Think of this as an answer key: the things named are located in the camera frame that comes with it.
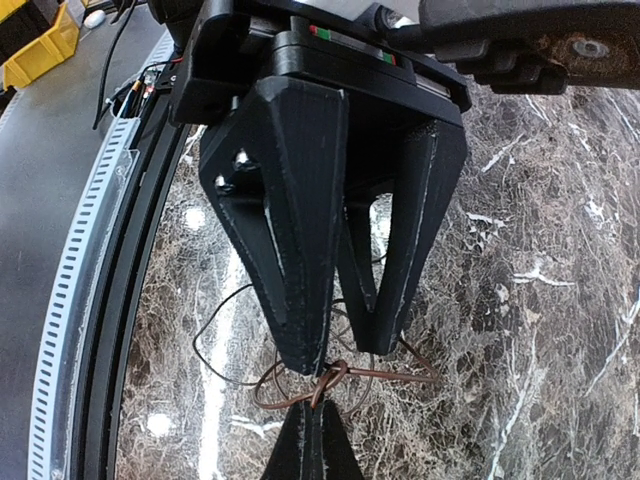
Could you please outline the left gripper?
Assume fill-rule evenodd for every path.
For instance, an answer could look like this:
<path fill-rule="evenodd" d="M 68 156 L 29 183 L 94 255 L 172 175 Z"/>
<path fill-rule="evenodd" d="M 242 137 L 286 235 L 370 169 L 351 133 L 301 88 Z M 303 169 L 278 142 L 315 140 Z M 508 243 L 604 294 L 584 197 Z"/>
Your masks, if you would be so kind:
<path fill-rule="evenodd" d="M 183 57 L 175 118 L 215 129 L 201 147 L 201 186 L 285 366 L 316 375 L 327 350 L 349 112 L 368 142 L 427 120 L 461 126 L 471 106 L 466 81 L 429 56 L 385 46 L 363 17 L 303 2 L 170 1 L 167 29 Z M 235 98 L 244 101 L 222 122 Z"/>

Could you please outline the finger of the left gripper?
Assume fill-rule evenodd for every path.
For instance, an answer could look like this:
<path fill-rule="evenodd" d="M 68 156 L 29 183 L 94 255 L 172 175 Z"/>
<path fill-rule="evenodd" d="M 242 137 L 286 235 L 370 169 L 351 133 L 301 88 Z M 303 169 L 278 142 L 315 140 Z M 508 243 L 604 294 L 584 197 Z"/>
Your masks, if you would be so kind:
<path fill-rule="evenodd" d="M 439 120 L 350 140 L 337 268 L 359 351 L 394 351 L 466 158 L 463 128 Z M 376 281 L 370 208 L 382 194 L 391 194 L 392 211 Z"/>

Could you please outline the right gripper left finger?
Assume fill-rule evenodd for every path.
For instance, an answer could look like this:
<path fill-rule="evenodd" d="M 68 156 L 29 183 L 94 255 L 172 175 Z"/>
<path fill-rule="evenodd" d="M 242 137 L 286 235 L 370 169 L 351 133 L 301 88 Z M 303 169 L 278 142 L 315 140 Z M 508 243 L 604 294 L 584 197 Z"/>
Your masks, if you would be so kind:
<path fill-rule="evenodd" d="M 271 452 L 263 479 L 302 480 L 310 477 L 310 427 L 312 409 L 308 401 L 292 405 Z"/>

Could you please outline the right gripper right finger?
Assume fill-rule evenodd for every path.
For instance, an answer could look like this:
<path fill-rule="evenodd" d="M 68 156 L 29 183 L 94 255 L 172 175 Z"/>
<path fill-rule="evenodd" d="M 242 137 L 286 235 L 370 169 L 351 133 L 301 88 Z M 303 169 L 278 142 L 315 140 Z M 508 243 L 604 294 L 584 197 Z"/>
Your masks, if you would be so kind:
<path fill-rule="evenodd" d="M 323 400 L 314 409 L 314 478 L 364 478 L 337 406 L 331 400 Z"/>

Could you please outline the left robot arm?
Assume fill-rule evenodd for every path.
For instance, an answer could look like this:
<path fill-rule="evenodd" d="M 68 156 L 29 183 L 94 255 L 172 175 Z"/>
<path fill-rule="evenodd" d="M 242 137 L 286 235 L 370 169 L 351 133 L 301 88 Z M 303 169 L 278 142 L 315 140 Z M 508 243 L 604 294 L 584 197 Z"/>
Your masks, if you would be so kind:
<path fill-rule="evenodd" d="M 635 1 L 153 1 L 178 123 L 284 364 L 322 371 L 333 292 L 392 352 L 467 157 L 466 77 L 498 94 L 639 85 Z"/>

